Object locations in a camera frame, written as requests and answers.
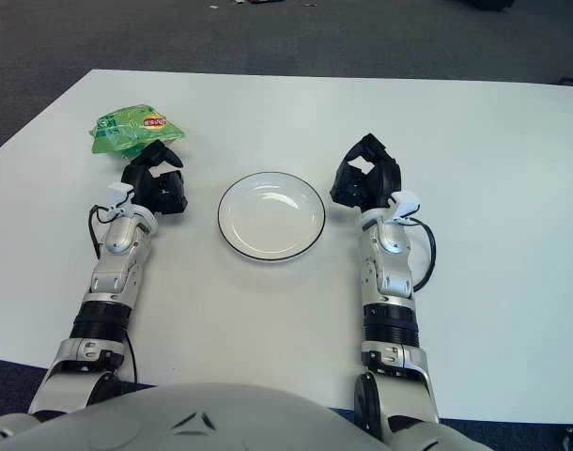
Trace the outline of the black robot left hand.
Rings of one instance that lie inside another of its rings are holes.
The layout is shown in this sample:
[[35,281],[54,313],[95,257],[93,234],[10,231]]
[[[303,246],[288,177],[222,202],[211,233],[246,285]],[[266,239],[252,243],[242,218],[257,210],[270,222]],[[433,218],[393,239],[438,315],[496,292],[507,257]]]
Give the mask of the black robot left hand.
[[[153,176],[152,167],[168,163],[176,170]],[[132,203],[162,215],[183,213],[188,205],[178,155],[162,141],[155,140],[125,168],[121,181],[133,188]]]

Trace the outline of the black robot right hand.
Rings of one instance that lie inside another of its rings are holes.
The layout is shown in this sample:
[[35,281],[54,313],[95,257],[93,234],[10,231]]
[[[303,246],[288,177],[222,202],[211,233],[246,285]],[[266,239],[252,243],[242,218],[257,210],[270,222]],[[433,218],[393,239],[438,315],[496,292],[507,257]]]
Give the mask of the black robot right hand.
[[[372,164],[369,172],[351,162],[361,157]],[[393,193],[401,190],[401,171],[398,163],[372,133],[364,136],[339,164],[330,196],[333,202],[361,212],[390,208]]]

